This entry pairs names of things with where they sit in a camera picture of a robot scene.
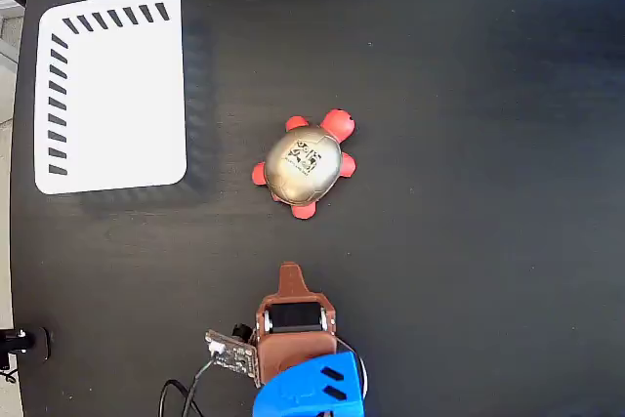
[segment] circuit board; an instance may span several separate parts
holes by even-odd
[[[208,344],[211,352],[216,352],[213,357],[216,365],[223,366],[235,373],[247,375],[254,380],[257,388],[261,387],[258,354],[254,346],[237,341],[212,329],[206,333],[206,344]]]

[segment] gray floor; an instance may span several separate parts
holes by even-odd
[[[2,21],[0,38],[16,48],[20,45],[22,18]],[[15,74],[0,74],[0,107],[13,107]],[[9,175],[11,172],[11,133],[13,121],[0,124],[0,328],[13,326],[11,276],[9,271]],[[0,417],[19,417],[20,385],[0,378]]]

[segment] black stripe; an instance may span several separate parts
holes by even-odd
[[[48,131],[48,139],[52,139],[53,141],[58,141],[58,142],[67,142],[67,139],[65,138],[65,136],[62,136],[61,134],[57,134],[54,131]]]
[[[163,4],[162,2],[157,3],[156,9],[165,21],[169,20],[169,15],[167,15],[167,10],[165,10],[165,4]]]
[[[87,21],[87,19],[85,19],[84,15],[79,15],[78,19],[80,20],[80,22],[82,23],[82,25],[87,28],[89,31],[93,31],[94,28],[91,26],[91,24]]]
[[[64,48],[67,49],[67,43],[65,43],[62,39],[60,39],[59,36],[57,36],[56,34],[52,35],[52,40],[57,43],[59,46],[62,46]]]
[[[67,158],[67,153],[64,151],[57,150],[55,148],[49,147],[48,154],[50,156],[55,156],[56,158]]]
[[[74,26],[74,23],[72,23],[70,19],[62,19],[62,21],[63,21],[63,23],[65,23],[67,25],[67,27],[69,29],[71,29],[71,31],[74,34],[78,34],[78,30],[76,29],[76,27]]]
[[[141,10],[141,13],[144,14],[144,17],[146,17],[148,22],[154,23],[154,19],[152,18],[152,14],[149,12],[147,5],[140,5],[139,10]]]
[[[348,399],[348,395],[343,393],[341,390],[337,390],[333,386],[326,386],[325,388],[323,388],[323,392],[326,393],[329,396],[334,397],[337,400],[347,400]]]
[[[113,21],[115,22],[115,24],[119,27],[123,26],[121,20],[119,19],[119,17],[117,16],[117,12],[115,12],[114,10],[107,10],[108,14],[110,15],[110,17],[113,19]]]
[[[108,25],[104,22],[104,19],[102,18],[102,15],[100,15],[98,12],[95,12],[93,14],[91,14],[94,16],[94,19],[96,19],[96,21],[100,24],[100,26],[104,29],[108,29]]]
[[[57,107],[58,109],[62,109],[63,111],[67,109],[67,106],[52,97],[48,97],[48,104]]]
[[[135,13],[133,12],[133,9],[131,9],[130,7],[124,7],[124,13],[126,14],[126,17],[128,17],[133,24],[139,24],[139,22],[137,21],[137,17],[135,17]]]
[[[67,95],[67,90],[65,88],[57,85],[52,80],[48,81],[48,86],[50,87],[51,90],[54,90],[55,92],[59,92],[59,93],[63,93],[64,95]]]
[[[67,59],[63,56],[61,56],[58,52],[56,52],[54,49],[50,50],[50,55],[55,58],[57,61],[61,61],[62,63],[67,63]]]
[[[328,378],[332,378],[334,381],[343,381],[345,379],[345,377],[341,373],[339,373],[336,370],[333,370],[329,366],[326,366],[325,368],[323,368],[321,370],[321,373],[323,373]]]
[[[64,170],[63,168],[59,168],[58,166],[55,166],[55,165],[48,165],[48,172],[54,175],[67,176],[67,170]]]
[[[67,74],[65,72],[54,67],[52,64],[50,64],[50,71],[55,75],[58,75],[60,78],[67,78]]]
[[[59,124],[60,126],[66,126],[67,125],[67,123],[64,120],[62,120],[59,117],[55,116],[54,114],[50,114],[50,113],[48,113],[48,121],[52,122],[54,124]]]

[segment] red turtle flipper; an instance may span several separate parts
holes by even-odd
[[[316,212],[316,202],[305,206],[292,205],[291,211],[293,212],[293,217],[296,219],[309,219],[314,215],[314,212]]]
[[[355,123],[347,111],[332,109],[323,118],[321,127],[342,142],[352,134]]]
[[[286,121],[286,132],[289,132],[291,129],[295,129],[296,127],[304,127],[308,125],[309,121],[304,119],[302,116],[293,116]]]
[[[355,171],[355,160],[343,152],[343,163],[341,163],[341,176],[349,178]]]
[[[265,162],[258,163],[252,171],[252,181],[256,186],[264,186],[267,184],[265,179]]]

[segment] toy turtle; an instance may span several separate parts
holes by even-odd
[[[293,116],[286,121],[286,135],[270,150],[267,161],[254,167],[252,181],[267,185],[273,200],[289,204],[296,218],[309,219],[316,202],[339,176],[349,178],[354,173],[354,159],[340,147],[353,131],[352,117],[341,109],[328,112],[321,126]]]

